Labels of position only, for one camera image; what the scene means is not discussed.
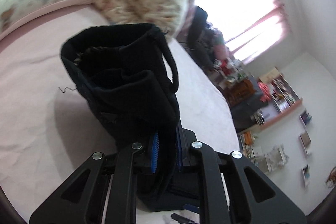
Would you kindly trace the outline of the pink curtain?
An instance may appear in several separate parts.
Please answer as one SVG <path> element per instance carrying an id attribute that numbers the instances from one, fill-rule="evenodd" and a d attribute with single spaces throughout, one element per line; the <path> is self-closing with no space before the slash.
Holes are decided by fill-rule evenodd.
<path id="1" fill-rule="evenodd" d="M 248 64 L 280 43 L 290 24 L 282 0 L 232 0 L 228 47 Z"/>

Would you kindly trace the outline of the black pants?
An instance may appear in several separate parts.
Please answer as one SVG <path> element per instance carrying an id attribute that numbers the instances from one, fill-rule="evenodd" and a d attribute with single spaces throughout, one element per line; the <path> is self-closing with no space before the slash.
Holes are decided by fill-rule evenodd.
<path id="1" fill-rule="evenodd" d="M 198 206 L 197 176 L 185 166 L 194 133 L 181 125 L 178 70 L 160 28 L 91 27 L 68 39 L 60 58 L 117 149 L 143 145 L 139 199 L 151 211 Z"/>

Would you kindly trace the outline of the pink bed sheet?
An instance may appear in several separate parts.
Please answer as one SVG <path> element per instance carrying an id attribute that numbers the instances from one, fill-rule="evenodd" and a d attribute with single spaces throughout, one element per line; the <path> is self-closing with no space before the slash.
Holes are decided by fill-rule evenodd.
<path id="1" fill-rule="evenodd" d="M 114 153 L 112 137 L 75 90 L 60 59 L 62 44 L 106 20 L 90 6 L 35 19 L 1 40 L 1 187 L 28 220 L 92 153 Z M 237 150 L 228 105 L 175 40 L 182 126 L 215 151 Z"/>

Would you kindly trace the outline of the dark clothes pile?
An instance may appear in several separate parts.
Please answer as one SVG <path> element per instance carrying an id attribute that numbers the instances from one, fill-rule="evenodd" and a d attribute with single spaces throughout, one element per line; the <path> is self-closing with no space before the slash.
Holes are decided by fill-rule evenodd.
<path id="1" fill-rule="evenodd" d="M 211 71 L 216 62 L 216 31 L 207 23 L 207 17 L 205 10 L 197 6 L 187 35 L 187 51 L 202 70 Z"/>

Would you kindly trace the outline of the brown wooden chair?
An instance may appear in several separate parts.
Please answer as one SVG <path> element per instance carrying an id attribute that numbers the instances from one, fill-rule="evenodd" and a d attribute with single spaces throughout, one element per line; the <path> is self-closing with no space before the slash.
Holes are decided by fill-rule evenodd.
<path id="1" fill-rule="evenodd" d="M 250 98 L 255 94 L 256 90 L 249 79 L 244 79 L 239 83 L 234 84 L 230 88 L 226 88 L 226 100 L 230 107 L 236 106 Z"/>

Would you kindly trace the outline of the pink wall shelf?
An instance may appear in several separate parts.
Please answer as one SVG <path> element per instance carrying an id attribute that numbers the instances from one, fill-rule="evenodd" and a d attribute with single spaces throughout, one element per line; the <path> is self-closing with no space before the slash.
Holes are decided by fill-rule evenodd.
<path id="1" fill-rule="evenodd" d="M 299 108 L 303 99 L 297 95 L 284 75 L 276 68 L 261 76 L 259 80 L 268 86 L 271 96 L 268 105 L 260 109 L 264 118 L 260 130 L 264 131 Z"/>

